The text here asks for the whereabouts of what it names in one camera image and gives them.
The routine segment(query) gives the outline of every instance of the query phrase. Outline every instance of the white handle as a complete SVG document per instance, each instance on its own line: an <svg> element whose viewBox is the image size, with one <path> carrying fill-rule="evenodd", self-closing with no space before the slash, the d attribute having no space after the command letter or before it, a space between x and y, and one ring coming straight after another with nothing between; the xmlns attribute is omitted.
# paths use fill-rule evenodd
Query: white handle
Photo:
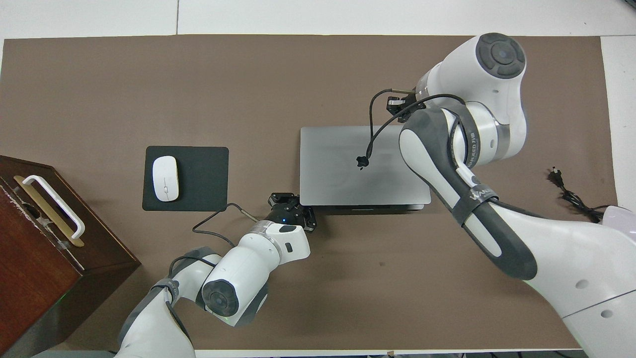
<svg viewBox="0 0 636 358"><path fill-rule="evenodd" d="M51 185L49 185L49 183L47 183L46 180L42 178L41 176L29 175L26 179L22 181L22 183L26 185L30 185L34 180L37 181L40 185L42 185L42 188L46 190L48 195L50 195L53 198L53 200L55 200L55 202L62 208L62 210L66 212L66 215L68 215L71 218L71 220L73 220L75 225L77 225L78 228L77 230L75 230L75 233L71 235L71 237L74 239L79 238L84 233L84 228L85 228L84 222L80 219L79 216L77 216L77 214L75 214L73 209L71 209L68 205L66 205L66 202L59 195L57 195L55 190L51 188Z"/></svg>

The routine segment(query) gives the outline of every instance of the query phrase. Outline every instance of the mouse pad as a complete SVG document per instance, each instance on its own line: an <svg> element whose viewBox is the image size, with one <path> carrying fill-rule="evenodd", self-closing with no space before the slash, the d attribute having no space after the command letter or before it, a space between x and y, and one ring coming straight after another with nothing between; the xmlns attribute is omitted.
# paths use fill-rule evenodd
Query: mouse pad
<svg viewBox="0 0 636 358"><path fill-rule="evenodd" d="M171 155L177 159L179 197L161 201L155 196L153 163ZM163 147L146 149L144 197L148 211L220 211L228 201L228 158L226 147Z"/></svg>

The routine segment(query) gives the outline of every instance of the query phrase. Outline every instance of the computer mouse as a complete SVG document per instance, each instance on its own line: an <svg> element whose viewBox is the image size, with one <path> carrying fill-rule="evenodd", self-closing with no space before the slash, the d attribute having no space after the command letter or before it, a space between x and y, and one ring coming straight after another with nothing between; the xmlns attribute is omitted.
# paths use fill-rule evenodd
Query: computer mouse
<svg viewBox="0 0 636 358"><path fill-rule="evenodd" d="M153 186L155 195L161 201L173 201L179 197L179 175L177 159L165 155L153 162Z"/></svg>

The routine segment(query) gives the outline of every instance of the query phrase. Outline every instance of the silver laptop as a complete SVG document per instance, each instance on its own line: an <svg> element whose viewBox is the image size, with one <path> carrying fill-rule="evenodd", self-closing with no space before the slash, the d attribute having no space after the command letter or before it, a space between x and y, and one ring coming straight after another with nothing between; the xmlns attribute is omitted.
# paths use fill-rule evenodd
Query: silver laptop
<svg viewBox="0 0 636 358"><path fill-rule="evenodd" d="M370 165L360 170L356 157L365 155L368 126L301 128L301 204L346 210L419 210L429 204L428 186L402 160L401 129L387 126L373 142Z"/></svg>

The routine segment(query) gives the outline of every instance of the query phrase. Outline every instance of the brown wooden box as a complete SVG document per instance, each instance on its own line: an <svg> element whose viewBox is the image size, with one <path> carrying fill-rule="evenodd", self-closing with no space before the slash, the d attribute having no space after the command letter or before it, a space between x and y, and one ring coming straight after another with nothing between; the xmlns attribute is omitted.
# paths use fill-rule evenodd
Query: brown wooden box
<svg viewBox="0 0 636 358"><path fill-rule="evenodd" d="M15 178L30 175L44 178L83 221L83 247L71 244L63 224L43 225L45 205ZM75 230L40 184L31 187ZM139 265L55 169L0 155L2 358L31 357L64 341Z"/></svg>

